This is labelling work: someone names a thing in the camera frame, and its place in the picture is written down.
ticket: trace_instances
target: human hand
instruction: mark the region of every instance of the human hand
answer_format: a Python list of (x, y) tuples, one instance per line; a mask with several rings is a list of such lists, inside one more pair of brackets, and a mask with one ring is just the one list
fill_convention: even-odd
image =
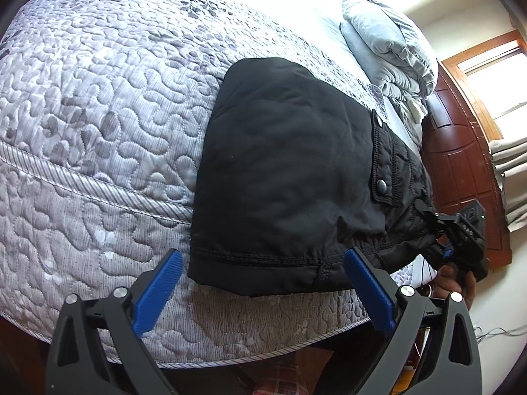
[(446, 299), (450, 292), (459, 292), (465, 298), (466, 307), (470, 310), (476, 297), (476, 277), (474, 273), (468, 272), (465, 277), (465, 287), (462, 288), (456, 280), (457, 276), (458, 267), (455, 264), (449, 263), (441, 267), (432, 281), (434, 284), (432, 297)]

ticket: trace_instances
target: curtain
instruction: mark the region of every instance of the curtain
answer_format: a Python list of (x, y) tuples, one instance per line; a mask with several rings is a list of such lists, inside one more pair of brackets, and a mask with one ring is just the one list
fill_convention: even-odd
[(491, 141), (489, 146), (509, 231), (514, 232), (527, 225), (527, 137)]

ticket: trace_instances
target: quilted bedspread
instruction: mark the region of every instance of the quilted bedspread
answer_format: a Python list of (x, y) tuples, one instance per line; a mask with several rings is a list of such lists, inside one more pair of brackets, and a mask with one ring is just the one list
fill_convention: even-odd
[[(188, 264), (207, 122), (226, 70), (248, 57), (302, 64), (383, 114), (376, 87), (231, 0), (32, 0), (19, 11), (0, 44), (2, 316), (49, 341), (69, 293), (106, 297), (170, 248)], [(143, 342), (162, 367), (208, 367), (365, 319), (353, 290), (252, 299), (184, 272)]]

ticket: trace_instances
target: window pane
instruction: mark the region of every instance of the window pane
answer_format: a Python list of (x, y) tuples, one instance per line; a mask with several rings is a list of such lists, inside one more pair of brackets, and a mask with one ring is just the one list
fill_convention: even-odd
[(509, 50), (517, 49), (518, 47), (520, 46), (516, 40), (510, 41), (508, 43), (502, 44), (501, 46), (495, 47), (494, 49), (487, 50), (486, 52), (474, 56), (473, 58), (467, 59), (466, 61), (458, 64), (458, 67), (463, 72), (470, 71), (475, 66), (494, 59), (496, 56), (502, 55)]
[(526, 135), (525, 125), (527, 123), (527, 105), (524, 105), (511, 113), (496, 119), (503, 137), (507, 140), (524, 138)]
[(527, 101), (527, 56), (511, 56), (468, 76), (492, 117)]

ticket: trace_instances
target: wooden headboard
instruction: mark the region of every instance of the wooden headboard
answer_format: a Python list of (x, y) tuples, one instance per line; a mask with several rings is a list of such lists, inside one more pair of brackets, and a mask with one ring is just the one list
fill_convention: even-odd
[(421, 157), (440, 212), (454, 214), (478, 199), (486, 210), (486, 256), (491, 269), (512, 261), (509, 231), (488, 143), (469, 104), (443, 66), (423, 121)]

